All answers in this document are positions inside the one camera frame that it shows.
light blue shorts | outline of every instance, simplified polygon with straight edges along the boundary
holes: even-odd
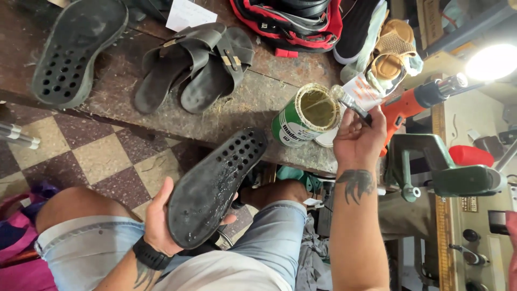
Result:
[[[259,211],[229,252],[254,258],[278,272],[294,290],[307,212],[289,200]],[[45,230],[35,244],[49,263],[59,290],[92,290],[144,234],[144,224],[128,217],[88,216]],[[192,257],[174,256],[163,274]]]

lamp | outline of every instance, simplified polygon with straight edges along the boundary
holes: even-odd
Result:
[[[511,74],[517,68],[517,47],[494,45],[477,52],[467,62],[465,72],[479,81],[496,80]]]

worn wooden surface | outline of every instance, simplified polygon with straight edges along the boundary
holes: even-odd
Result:
[[[217,13],[218,19],[227,25],[243,27],[227,0],[201,0],[198,4]],[[0,0],[0,40],[4,44],[0,51],[0,99],[42,106],[31,97],[29,84],[35,63],[59,12],[59,7],[43,0]],[[270,130],[271,119],[299,86],[310,82],[325,86],[340,83],[340,67],[331,53],[301,53],[297,59],[274,57],[272,50],[263,43],[257,45],[257,36],[250,32],[256,50],[254,64],[231,96],[219,99],[200,115],[183,110],[176,97],[169,99],[159,112],[142,115],[132,105],[134,93],[142,80],[142,55],[171,34],[152,19],[127,28],[116,45],[98,56],[90,97],[72,110],[215,146],[247,126]],[[319,173],[336,171],[332,149],[314,142],[289,149],[280,146],[270,132],[268,134],[270,145],[264,160]]]

tattoo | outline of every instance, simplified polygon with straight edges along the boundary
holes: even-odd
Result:
[[[134,282],[133,289],[137,289],[140,287],[140,285],[146,283],[147,286],[143,289],[143,291],[147,291],[149,286],[151,285],[151,282],[153,281],[153,278],[155,277],[156,271],[153,269],[150,269],[140,261],[136,260],[136,281]]]
[[[352,197],[355,203],[357,203],[357,205],[360,205],[359,200],[361,200],[363,193],[370,195],[375,188],[372,174],[366,170],[346,170],[336,180],[336,183],[346,183],[345,199],[348,205],[350,205],[350,202],[348,201],[349,195]]]

black watch strap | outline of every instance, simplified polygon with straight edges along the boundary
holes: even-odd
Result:
[[[164,270],[172,260],[172,257],[153,249],[144,241],[143,236],[133,245],[133,252],[139,262],[157,271]]]

